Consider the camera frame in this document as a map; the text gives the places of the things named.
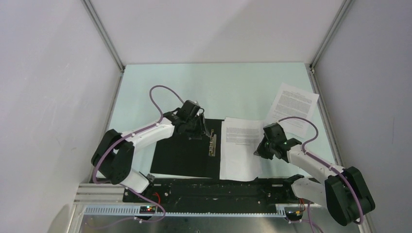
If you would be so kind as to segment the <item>metal folder clip mechanism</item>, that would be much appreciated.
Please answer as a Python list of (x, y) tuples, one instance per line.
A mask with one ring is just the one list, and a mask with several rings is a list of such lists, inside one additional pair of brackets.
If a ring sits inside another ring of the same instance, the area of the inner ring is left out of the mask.
[(210, 157), (215, 157), (216, 156), (217, 135), (214, 133), (213, 129), (210, 131), (209, 139), (210, 141), (209, 141), (209, 147), (208, 147), (208, 155)]

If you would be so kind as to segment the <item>red black clip folder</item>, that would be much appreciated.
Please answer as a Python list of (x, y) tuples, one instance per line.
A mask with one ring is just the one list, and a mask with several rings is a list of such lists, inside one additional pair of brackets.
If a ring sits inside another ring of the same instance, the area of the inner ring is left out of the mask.
[(208, 130), (217, 136), (214, 156), (209, 155), (209, 137), (188, 139), (185, 135), (174, 135), (156, 143), (150, 172), (218, 180), (222, 122), (222, 119), (206, 119)]

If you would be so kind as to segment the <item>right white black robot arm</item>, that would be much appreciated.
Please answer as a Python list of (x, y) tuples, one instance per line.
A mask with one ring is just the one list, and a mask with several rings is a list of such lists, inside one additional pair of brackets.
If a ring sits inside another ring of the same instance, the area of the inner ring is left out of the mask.
[(376, 204), (366, 181), (354, 166), (344, 168), (328, 162), (306, 148), (296, 138), (287, 138), (283, 127), (273, 123), (263, 127), (263, 139), (254, 154), (264, 159), (283, 160), (303, 169), (312, 178), (293, 175), (283, 182), (285, 201), (309, 200), (327, 208), (340, 225), (362, 224), (365, 214)]

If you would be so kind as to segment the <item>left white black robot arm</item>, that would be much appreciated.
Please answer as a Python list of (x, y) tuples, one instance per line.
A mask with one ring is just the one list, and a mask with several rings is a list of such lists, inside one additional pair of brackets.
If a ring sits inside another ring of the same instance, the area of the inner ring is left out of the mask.
[(184, 135), (189, 139), (207, 135), (203, 112), (198, 103), (187, 100), (182, 107), (163, 113), (160, 122), (140, 130), (123, 133), (108, 130), (91, 158), (94, 172), (99, 172), (111, 184), (121, 184), (134, 190), (141, 202), (150, 201), (154, 190), (149, 186), (149, 179), (141, 172), (132, 170), (135, 153), (175, 135)]

